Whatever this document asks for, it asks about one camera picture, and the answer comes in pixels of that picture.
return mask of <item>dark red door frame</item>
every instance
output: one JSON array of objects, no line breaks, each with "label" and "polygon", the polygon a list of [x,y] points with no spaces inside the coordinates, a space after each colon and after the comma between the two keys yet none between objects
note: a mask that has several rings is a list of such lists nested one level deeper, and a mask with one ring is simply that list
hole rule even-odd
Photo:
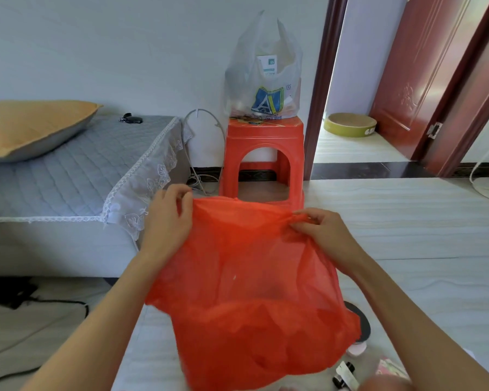
[{"label": "dark red door frame", "polygon": [[348,0],[329,0],[324,22],[324,30],[321,40],[319,63],[313,83],[313,93],[310,104],[310,112],[306,123],[305,134],[305,180],[310,179],[313,167],[313,158],[319,139],[322,116],[326,107],[326,98],[332,80],[333,65],[339,46],[340,32],[344,22],[346,4]]},{"label": "dark red door frame", "polygon": [[445,111],[442,129],[422,165],[438,177],[450,177],[489,120],[489,28],[487,38]]}]

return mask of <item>green round bowl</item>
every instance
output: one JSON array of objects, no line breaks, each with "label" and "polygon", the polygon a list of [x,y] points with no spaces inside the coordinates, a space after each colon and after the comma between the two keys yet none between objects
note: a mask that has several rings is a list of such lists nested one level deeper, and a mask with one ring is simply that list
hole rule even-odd
[{"label": "green round bowl", "polygon": [[338,112],[327,116],[326,131],[342,137],[367,137],[375,132],[377,121],[367,115]]}]

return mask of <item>knee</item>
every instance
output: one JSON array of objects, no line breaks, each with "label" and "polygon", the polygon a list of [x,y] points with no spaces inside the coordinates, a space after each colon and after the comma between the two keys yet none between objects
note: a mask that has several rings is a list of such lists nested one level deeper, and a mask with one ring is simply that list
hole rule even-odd
[{"label": "knee", "polygon": [[415,391],[409,380],[393,375],[376,375],[367,379],[359,391]]}]

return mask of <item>power adapter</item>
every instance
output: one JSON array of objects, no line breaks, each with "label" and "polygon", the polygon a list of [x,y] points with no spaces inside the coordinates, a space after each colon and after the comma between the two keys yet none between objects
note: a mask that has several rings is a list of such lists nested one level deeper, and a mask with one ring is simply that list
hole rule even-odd
[{"label": "power adapter", "polygon": [[31,277],[0,277],[0,306],[16,310],[38,289]]}]

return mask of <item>cushion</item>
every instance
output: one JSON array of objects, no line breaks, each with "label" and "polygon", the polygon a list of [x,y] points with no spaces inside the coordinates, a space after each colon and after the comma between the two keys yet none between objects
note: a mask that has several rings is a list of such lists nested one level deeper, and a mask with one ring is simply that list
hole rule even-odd
[{"label": "cushion", "polygon": [[53,150],[84,130],[99,107],[79,100],[0,101],[0,163]]}]

